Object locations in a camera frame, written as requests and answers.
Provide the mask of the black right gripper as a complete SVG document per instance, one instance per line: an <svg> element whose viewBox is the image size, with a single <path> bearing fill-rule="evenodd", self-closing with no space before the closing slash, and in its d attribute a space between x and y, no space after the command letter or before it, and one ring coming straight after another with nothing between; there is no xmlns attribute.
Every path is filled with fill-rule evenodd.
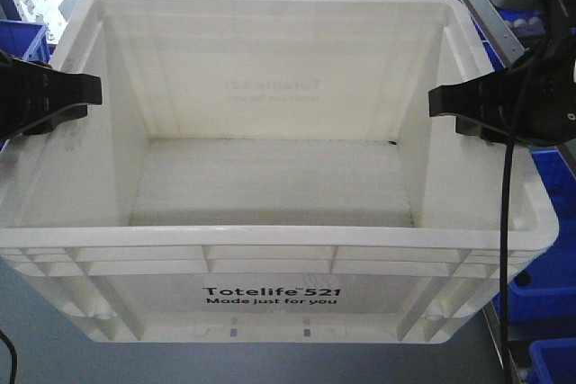
<svg viewBox="0 0 576 384"><path fill-rule="evenodd" d="M512 67L428 92L430 117L455 116L455 132L507 144L539 147L575 139L575 37L538 43ZM494 121L492 124L478 121Z"/></svg>

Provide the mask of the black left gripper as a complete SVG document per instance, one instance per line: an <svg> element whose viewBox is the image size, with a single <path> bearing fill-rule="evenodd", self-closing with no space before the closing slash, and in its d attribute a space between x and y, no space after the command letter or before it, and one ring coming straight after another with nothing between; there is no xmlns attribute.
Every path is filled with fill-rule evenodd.
<svg viewBox="0 0 576 384"><path fill-rule="evenodd" d="M26 62L29 81L17 58L1 51L1 140L23 132L25 136L52 132L65 121L88 114L89 105L103 103L101 79L71 74L48 65Z"/></svg>

